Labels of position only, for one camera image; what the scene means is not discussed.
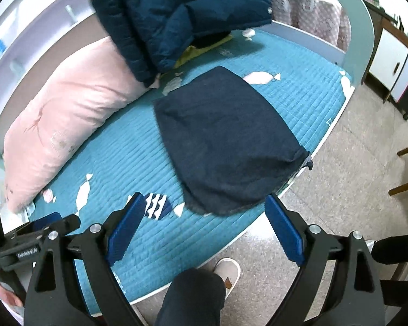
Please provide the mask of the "dark navy garment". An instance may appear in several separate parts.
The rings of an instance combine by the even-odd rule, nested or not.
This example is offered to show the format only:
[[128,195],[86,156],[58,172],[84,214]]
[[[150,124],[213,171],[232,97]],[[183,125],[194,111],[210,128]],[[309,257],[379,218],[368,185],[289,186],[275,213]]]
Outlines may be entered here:
[[276,109],[224,67],[157,100],[154,114],[186,207],[196,214],[246,211],[313,167]]

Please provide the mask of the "beige slipper shoe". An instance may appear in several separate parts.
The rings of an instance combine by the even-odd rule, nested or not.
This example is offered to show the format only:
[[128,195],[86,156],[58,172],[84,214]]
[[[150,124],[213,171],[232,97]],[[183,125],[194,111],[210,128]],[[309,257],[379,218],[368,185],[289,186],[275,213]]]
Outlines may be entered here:
[[239,263],[232,258],[222,258],[216,263],[213,273],[222,279],[225,287],[225,298],[228,298],[241,275]]

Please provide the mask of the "person leg dark trousers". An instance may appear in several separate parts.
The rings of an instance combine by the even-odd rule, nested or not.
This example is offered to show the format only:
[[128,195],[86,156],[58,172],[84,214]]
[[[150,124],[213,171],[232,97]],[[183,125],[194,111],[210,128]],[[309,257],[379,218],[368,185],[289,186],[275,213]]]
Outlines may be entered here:
[[204,269],[187,269],[173,279],[156,325],[219,325],[226,296],[222,278]]

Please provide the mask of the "pink duvet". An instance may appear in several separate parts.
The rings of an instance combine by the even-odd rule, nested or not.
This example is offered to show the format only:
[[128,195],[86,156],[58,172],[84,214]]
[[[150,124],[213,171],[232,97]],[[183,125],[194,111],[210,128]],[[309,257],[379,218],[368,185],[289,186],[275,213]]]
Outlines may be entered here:
[[27,207],[113,113],[147,90],[110,37],[62,61],[4,137],[8,209]]

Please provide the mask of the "white cabinet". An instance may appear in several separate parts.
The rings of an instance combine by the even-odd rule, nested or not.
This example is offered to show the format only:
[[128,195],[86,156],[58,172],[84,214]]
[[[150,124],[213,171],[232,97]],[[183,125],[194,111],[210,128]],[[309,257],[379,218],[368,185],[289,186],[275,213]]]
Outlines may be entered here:
[[386,99],[400,101],[408,88],[408,36],[405,33],[382,25],[369,74],[388,90]]

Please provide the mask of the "lilac bed shelf headboard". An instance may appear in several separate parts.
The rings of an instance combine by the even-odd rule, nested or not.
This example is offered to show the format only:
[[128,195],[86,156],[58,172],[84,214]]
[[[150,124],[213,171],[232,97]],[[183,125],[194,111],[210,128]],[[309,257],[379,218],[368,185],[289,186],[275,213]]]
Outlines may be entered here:
[[39,59],[94,13],[90,0],[56,0],[16,37],[0,58],[0,117],[21,80]]

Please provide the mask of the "pink patterned cloth cover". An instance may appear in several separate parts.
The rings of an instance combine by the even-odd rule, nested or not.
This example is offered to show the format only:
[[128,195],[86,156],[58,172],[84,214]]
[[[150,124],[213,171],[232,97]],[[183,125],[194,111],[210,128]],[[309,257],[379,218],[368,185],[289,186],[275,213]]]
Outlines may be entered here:
[[346,51],[349,17],[338,0],[272,0],[273,20],[308,32]]

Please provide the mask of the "navy and yellow puffer jacket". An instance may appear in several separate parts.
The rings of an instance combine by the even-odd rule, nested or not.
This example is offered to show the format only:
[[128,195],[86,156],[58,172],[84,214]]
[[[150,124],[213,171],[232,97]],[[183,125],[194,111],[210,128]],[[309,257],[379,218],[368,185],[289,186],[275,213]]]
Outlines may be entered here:
[[271,0],[91,0],[135,78],[150,86],[190,45],[272,21]]

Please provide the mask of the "light green bed frame post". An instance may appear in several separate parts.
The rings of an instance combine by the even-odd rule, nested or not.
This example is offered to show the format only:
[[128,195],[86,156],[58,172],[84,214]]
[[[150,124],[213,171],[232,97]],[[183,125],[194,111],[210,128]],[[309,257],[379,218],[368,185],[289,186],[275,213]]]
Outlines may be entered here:
[[352,76],[352,85],[358,87],[363,80],[374,48],[374,26],[363,0],[338,0],[346,12],[351,40],[342,68]]

